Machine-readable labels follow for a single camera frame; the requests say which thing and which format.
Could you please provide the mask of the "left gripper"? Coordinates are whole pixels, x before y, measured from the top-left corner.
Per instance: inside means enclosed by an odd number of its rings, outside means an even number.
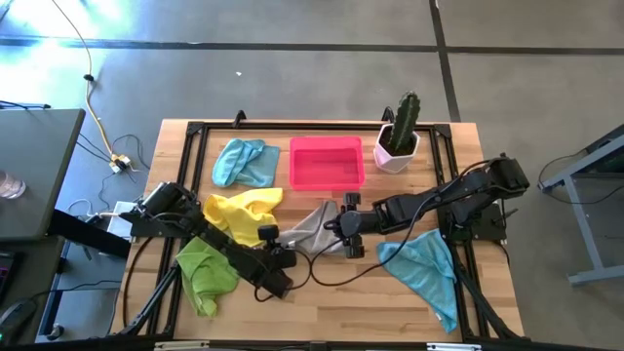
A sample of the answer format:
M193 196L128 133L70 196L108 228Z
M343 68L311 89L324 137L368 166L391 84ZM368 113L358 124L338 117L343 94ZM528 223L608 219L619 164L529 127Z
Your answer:
M262 225L257 228L257 236L261 241L268 242L265 245L267 256L265 267L269 271L292 268L296 266L296 253L294 250L283 247L274 241L279 237L280 230L276 224Z

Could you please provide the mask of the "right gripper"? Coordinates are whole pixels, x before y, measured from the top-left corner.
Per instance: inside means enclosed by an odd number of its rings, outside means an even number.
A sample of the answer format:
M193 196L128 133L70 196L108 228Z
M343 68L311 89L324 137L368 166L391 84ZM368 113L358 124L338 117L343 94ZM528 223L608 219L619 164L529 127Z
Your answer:
M346 207L357 207L361 204L361 194L346 192L343 194L343 204ZM324 228L331 231L341 241L347 241L362 234L375 232L375 211L346 211L324 223ZM345 246L347 258L362 258L365 256L365 247L362 244Z

